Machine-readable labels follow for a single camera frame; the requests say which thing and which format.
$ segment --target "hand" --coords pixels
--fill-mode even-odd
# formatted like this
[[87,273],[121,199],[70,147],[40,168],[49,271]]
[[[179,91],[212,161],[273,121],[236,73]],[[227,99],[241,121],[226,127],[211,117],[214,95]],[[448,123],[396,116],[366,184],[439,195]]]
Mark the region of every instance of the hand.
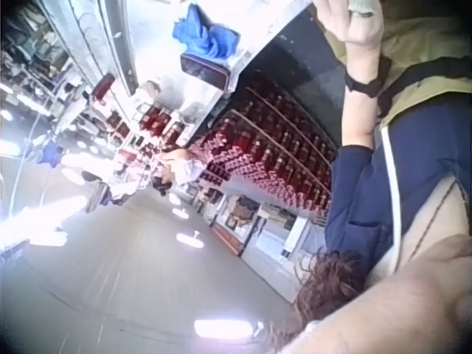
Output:
[[362,49],[380,46],[384,33],[384,15],[379,0],[372,0],[374,14],[359,17],[348,10],[349,0],[313,0],[318,19],[339,41]]

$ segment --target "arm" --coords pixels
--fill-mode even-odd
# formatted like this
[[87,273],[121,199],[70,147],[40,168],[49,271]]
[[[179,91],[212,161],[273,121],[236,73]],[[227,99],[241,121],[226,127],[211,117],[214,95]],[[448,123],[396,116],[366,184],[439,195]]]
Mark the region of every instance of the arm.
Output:
[[[377,78],[380,46],[359,49],[348,44],[346,50],[346,70],[349,76],[360,83],[369,83]],[[376,119],[377,97],[370,98],[346,88],[341,121],[342,144],[361,145],[373,150]]]

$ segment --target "person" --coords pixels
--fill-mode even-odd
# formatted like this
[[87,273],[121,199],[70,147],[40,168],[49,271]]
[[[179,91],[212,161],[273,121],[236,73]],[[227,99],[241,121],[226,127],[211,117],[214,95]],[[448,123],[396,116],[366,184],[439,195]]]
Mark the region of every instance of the person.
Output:
[[65,131],[77,119],[85,109],[92,103],[90,95],[79,87],[78,91],[71,83],[66,83],[63,89],[66,95],[70,95],[66,100],[66,109],[58,117],[58,123],[54,128],[54,135]]
[[205,171],[210,160],[203,151],[190,145],[187,148],[173,148],[159,156],[161,168],[155,173],[154,186],[175,182],[182,185],[195,181]]
[[[346,68],[342,146],[332,165],[326,249],[295,299],[296,321],[274,330],[274,346],[293,342],[281,353],[297,354],[444,353],[472,308],[451,307],[459,294],[472,296],[470,278],[456,278],[472,271],[467,25],[448,6],[453,1],[375,0],[368,16],[350,12],[348,0],[313,3]],[[375,148],[379,112],[383,144]],[[390,148],[401,206],[397,244]],[[446,256],[452,243],[466,250],[457,261]],[[400,270],[389,279],[392,269]],[[442,293],[447,284],[457,293]],[[436,323],[448,325],[444,333]]]

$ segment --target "store shelf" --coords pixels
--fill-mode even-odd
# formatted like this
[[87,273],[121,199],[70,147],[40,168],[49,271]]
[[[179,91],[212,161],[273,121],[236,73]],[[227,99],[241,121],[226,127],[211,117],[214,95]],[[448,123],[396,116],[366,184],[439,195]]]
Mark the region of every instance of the store shelf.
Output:
[[265,105],[267,105],[272,111],[274,111],[275,113],[277,113],[279,115],[280,118],[282,118],[283,120],[285,120],[287,122],[287,124],[289,124],[291,126],[292,129],[294,129],[315,151],[316,153],[318,154],[319,157],[322,158],[322,160],[328,165],[330,166],[331,163],[326,159],[325,156],[323,156],[322,152],[315,146],[314,143],[312,143],[309,138],[307,138],[302,132],[300,129],[298,129],[295,124],[293,124],[286,116],[284,116],[277,108],[275,108],[269,101],[267,101],[264,97],[260,96],[255,90],[253,90],[252,88],[250,87],[246,87],[246,90],[251,92],[255,97],[257,97],[259,100],[261,100],[262,102],[264,102]]
[[294,155],[289,153],[287,149],[285,149],[281,144],[276,142],[274,139],[271,138],[270,135],[268,135],[265,131],[260,129],[257,125],[255,125],[248,117],[242,115],[240,112],[232,109],[229,112],[232,114],[238,116],[242,120],[244,120],[246,123],[248,123],[253,129],[255,129],[258,133],[261,135],[264,135],[264,137],[270,141],[274,146],[276,146],[279,150],[283,151],[284,154],[286,154],[288,157],[290,157],[293,161],[295,161],[296,164],[299,165],[321,188],[328,193],[328,195],[331,195],[331,191],[303,164],[301,163]]
[[291,103],[293,103],[301,112],[303,112],[303,114],[307,117],[310,117],[310,121],[314,123],[314,125],[316,126],[318,132],[323,135],[324,139],[326,140],[326,143],[329,143],[331,145],[331,147],[336,150],[338,148],[338,146],[334,143],[333,139],[331,138],[331,136],[329,136],[325,129],[319,124],[319,122],[316,121],[316,119],[313,119],[311,118],[312,115],[309,114],[307,112],[306,109],[304,109],[302,107],[302,105],[300,105],[293,97],[291,94],[289,94],[287,92],[287,90],[285,90],[282,86],[280,86],[278,83],[276,83],[275,81],[271,80],[269,77],[266,77],[260,70],[255,70],[257,73],[261,74],[262,76],[264,76],[264,78],[269,81],[272,85],[274,85],[275,87],[277,87],[280,92],[283,94],[283,96],[289,100]]

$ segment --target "skin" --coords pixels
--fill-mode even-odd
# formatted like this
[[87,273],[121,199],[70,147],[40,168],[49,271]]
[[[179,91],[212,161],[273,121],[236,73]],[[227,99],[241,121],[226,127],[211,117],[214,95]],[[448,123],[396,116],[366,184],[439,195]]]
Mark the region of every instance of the skin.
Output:
[[281,353],[449,353],[471,324],[471,274],[472,238],[447,237]]
[[[370,19],[354,20],[347,12],[347,0],[313,3],[323,27],[345,42],[350,76],[362,83],[375,79],[383,34],[381,12]],[[343,145],[374,148],[376,108],[375,98],[346,90]],[[405,243],[425,229],[437,205],[431,200],[418,213]],[[468,222],[458,191],[449,204],[413,260],[402,259],[398,273],[382,279],[312,331],[302,333],[281,353],[450,353],[460,333],[472,326],[472,237],[466,234]]]
[[164,167],[155,176],[162,177],[162,183],[165,184],[174,181],[174,174],[172,172],[173,162],[178,159],[188,160],[190,156],[186,149],[175,149],[169,153],[162,153],[159,159],[163,162]]

